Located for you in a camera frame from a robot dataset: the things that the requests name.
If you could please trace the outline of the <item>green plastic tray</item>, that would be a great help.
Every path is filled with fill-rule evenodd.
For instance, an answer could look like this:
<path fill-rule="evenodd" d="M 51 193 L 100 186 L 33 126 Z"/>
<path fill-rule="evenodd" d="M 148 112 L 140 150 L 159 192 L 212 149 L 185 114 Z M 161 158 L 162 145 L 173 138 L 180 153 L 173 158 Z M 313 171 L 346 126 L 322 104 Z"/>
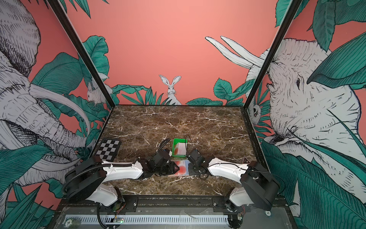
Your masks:
<path fill-rule="evenodd" d="M 175 138 L 172 146 L 172 156 L 184 158 L 187 155 L 187 139 Z"/>

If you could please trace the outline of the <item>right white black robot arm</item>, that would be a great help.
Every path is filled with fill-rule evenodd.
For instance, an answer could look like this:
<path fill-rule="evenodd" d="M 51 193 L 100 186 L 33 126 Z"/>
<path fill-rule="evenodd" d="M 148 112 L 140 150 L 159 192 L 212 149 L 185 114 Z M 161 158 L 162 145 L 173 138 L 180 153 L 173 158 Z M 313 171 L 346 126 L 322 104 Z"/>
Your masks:
<path fill-rule="evenodd" d="M 235 207 L 253 204 L 265 211 L 271 210 L 280 183 L 258 162 L 237 164 L 213 156 L 205 158 L 197 149 L 191 150 L 187 158 L 200 175 L 224 177 L 242 185 L 229 194 L 229 204 Z"/>

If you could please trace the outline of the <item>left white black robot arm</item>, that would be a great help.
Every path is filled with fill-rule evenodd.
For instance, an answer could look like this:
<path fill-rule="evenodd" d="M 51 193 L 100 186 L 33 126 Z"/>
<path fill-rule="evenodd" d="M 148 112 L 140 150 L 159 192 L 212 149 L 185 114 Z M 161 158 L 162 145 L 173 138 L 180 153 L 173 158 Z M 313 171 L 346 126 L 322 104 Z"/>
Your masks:
<path fill-rule="evenodd" d="M 167 149 L 128 163 L 107 162 L 99 156 L 93 156 L 65 175 L 62 191 L 69 202 L 89 200 L 118 211 L 125 206 L 121 191 L 117 187 L 105 185 L 105 182 L 145 179 L 154 174 L 168 176 L 179 170 L 178 165 L 170 160 L 170 151 Z"/>

